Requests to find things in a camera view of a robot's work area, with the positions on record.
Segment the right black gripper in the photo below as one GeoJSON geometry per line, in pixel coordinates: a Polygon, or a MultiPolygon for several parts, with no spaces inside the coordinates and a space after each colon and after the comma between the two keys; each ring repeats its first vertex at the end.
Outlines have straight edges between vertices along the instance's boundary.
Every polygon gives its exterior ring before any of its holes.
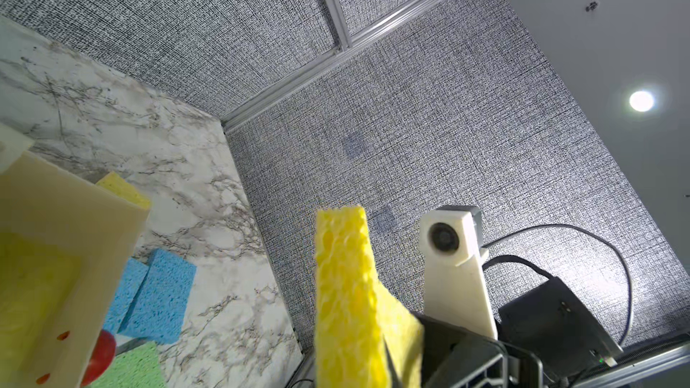
{"type": "Polygon", "coordinates": [[[386,316],[390,387],[542,387],[532,352],[422,314],[386,316]]]}

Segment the yellow sponge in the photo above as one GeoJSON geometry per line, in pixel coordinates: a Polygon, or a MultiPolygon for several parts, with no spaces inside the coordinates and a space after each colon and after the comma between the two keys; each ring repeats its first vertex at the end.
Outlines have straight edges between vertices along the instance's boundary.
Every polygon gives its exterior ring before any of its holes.
{"type": "Polygon", "coordinates": [[[81,260],[1,231],[1,386],[14,382],[79,276],[81,260]]]}
{"type": "Polygon", "coordinates": [[[116,172],[109,172],[97,181],[96,185],[144,210],[150,210],[151,208],[150,199],[141,194],[136,187],[129,184],[116,172]]]}
{"type": "Polygon", "coordinates": [[[366,211],[320,210],[314,235],[318,387],[390,387],[384,318],[411,312],[379,280],[366,211]]]}

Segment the drawer with red knob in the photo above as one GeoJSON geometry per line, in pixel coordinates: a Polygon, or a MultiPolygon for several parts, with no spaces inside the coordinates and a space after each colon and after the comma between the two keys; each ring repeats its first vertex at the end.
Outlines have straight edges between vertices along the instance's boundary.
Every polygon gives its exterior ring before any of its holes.
{"type": "Polygon", "coordinates": [[[81,387],[111,363],[104,322],[148,215],[2,127],[2,386],[81,387]]]}

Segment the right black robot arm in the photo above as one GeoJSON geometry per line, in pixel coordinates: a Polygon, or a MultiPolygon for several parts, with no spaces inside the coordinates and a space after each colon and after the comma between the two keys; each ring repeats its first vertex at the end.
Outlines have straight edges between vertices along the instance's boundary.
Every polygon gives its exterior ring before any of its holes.
{"type": "Polygon", "coordinates": [[[437,321],[413,320],[422,332],[393,373],[395,387],[544,387],[600,364],[615,366],[623,350],[584,303],[550,278],[500,310],[499,339],[437,321]]]}

